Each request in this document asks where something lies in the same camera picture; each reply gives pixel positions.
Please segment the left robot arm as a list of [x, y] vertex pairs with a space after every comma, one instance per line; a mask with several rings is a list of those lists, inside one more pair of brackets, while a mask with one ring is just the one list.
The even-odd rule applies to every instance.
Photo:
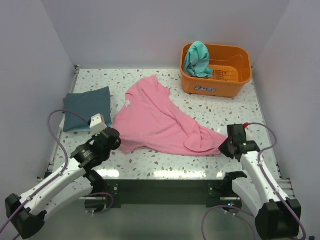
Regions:
[[85, 144], [76, 148], [70, 158], [33, 189], [5, 199], [8, 218], [18, 236], [24, 240], [36, 235], [45, 219], [58, 207], [81, 197], [105, 195], [114, 204], [114, 197], [105, 192], [106, 184], [94, 168], [109, 159], [111, 152], [121, 145], [120, 133], [107, 127]]

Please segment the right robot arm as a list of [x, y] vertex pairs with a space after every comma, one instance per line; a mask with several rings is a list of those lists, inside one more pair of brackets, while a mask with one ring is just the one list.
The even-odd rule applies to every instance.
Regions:
[[227, 139], [220, 152], [236, 159], [243, 171], [226, 173], [222, 189], [230, 197], [239, 196], [254, 216], [255, 228], [263, 240], [295, 238], [299, 235], [302, 207], [291, 199], [274, 179], [258, 144], [247, 139], [248, 124], [227, 126]]

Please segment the pink t-shirt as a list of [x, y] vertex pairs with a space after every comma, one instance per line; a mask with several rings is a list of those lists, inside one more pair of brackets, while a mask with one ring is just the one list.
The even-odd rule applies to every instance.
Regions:
[[206, 128], [170, 100], [170, 90], [156, 76], [139, 80], [125, 94], [113, 127], [120, 133], [125, 154], [140, 148], [171, 155], [220, 154], [226, 136]]

